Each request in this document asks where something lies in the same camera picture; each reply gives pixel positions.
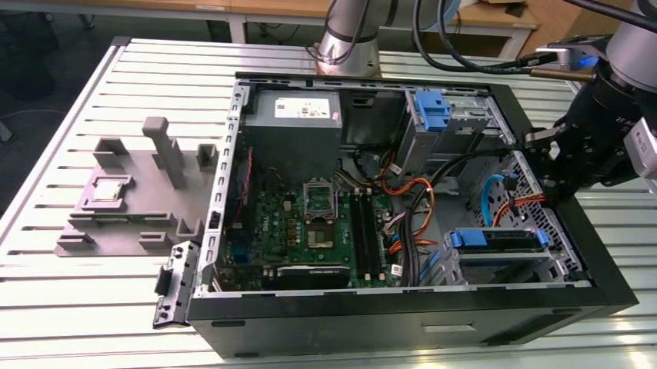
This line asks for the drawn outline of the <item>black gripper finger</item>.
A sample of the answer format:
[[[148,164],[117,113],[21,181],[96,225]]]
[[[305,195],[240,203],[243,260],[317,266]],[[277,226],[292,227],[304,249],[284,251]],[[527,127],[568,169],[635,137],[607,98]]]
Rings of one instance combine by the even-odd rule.
[[[556,180],[556,164],[550,155],[552,143],[560,134],[559,128],[532,128],[524,134],[523,152],[531,170],[538,178]]]
[[[548,133],[548,142],[556,144],[558,154],[548,157],[544,174],[548,206],[555,208],[572,197],[587,178],[590,157],[595,153],[593,134],[572,126],[554,126]]]

